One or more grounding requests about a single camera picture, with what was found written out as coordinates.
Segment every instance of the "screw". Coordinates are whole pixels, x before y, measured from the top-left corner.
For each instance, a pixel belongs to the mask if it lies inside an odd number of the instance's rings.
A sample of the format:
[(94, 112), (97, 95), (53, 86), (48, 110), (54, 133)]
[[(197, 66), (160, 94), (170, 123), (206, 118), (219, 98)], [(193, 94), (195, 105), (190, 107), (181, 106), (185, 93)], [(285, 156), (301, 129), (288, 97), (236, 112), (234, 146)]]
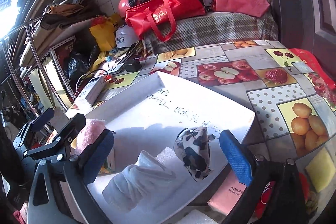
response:
[(263, 161), (265, 159), (263, 155), (255, 155), (254, 157), (257, 161)]
[(46, 160), (41, 160), (41, 161), (39, 162), (39, 165), (43, 166), (43, 165), (45, 165), (46, 163), (47, 163)]
[(79, 159), (79, 156), (78, 155), (71, 155), (69, 160), (74, 162), (74, 161), (77, 161)]
[(288, 162), (289, 165), (294, 165), (295, 164), (295, 162), (292, 159), (288, 159), (287, 162)]
[(60, 161), (61, 159), (63, 159), (63, 154), (58, 154), (57, 155), (57, 160)]

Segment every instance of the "cable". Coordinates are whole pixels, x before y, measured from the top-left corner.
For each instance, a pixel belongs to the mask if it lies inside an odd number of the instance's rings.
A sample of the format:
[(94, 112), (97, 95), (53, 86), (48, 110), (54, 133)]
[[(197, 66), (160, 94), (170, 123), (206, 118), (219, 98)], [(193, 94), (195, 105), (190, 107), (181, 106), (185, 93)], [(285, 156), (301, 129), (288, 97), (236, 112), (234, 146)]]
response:
[(106, 72), (106, 76), (108, 76), (109, 73), (108, 73), (106, 70), (104, 70), (104, 69), (96, 69), (96, 70), (93, 70), (92, 72), (89, 72), (89, 73), (84, 74), (84, 75), (82, 75), (81, 77), (79, 77), (79, 79), (78, 79), (78, 81), (77, 81), (77, 83), (76, 83), (75, 98), (76, 98), (76, 94), (77, 94), (77, 92), (78, 92), (78, 89), (79, 89), (79, 87), (81, 86), (81, 84), (83, 83), (83, 81), (84, 81), (89, 75), (91, 75), (91, 74), (93, 74), (93, 73), (96, 73), (96, 72), (98, 72), (98, 71), (100, 71), (100, 70)]

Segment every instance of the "black and white spotted pouch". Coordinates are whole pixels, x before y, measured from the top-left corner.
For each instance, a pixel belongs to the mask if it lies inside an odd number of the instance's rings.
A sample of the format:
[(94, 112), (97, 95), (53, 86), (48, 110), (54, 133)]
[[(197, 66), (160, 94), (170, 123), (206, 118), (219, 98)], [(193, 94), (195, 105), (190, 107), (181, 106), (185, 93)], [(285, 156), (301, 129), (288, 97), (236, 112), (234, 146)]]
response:
[(174, 152), (196, 181), (201, 181), (211, 172), (209, 142), (214, 139), (215, 135), (208, 135), (206, 127), (184, 129), (177, 136)]

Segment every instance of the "red bag handle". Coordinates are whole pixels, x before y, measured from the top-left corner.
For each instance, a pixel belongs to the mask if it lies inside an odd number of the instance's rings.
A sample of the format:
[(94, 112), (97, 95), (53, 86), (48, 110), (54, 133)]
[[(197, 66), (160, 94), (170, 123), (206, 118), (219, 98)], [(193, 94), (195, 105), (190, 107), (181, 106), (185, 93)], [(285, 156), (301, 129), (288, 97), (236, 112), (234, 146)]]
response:
[(165, 41), (168, 41), (169, 39), (171, 39), (171, 37), (175, 33), (175, 31), (176, 31), (176, 21), (175, 21), (175, 18), (173, 16), (173, 12), (171, 11), (168, 0), (163, 0), (163, 6), (164, 6), (164, 8), (166, 8), (168, 19), (169, 19), (169, 22), (170, 22), (170, 25), (171, 25), (171, 31), (165, 37), (161, 34), (160, 30), (156, 26), (155, 21), (154, 21), (153, 16), (152, 16), (152, 13), (150, 12), (149, 8), (145, 9), (145, 14), (147, 16), (147, 19), (148, 19), (156, 37), (158, 39), (160, 39), (161, 41), (165, 42)]

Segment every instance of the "crumpled white fabric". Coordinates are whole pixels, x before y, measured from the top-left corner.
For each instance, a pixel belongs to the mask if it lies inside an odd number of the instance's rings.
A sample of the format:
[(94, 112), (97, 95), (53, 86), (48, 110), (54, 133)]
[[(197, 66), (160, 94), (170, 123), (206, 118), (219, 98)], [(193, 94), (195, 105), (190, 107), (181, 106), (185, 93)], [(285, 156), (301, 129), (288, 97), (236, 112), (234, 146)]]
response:
[(146, 151), (141, 151), (135, 165), (127, 166), (114, 176), (102, 194), (105, 201), (127, 213), (139, 201), (153, 191), (168, 187), (176, 179), (173, 171), (166, 168)]

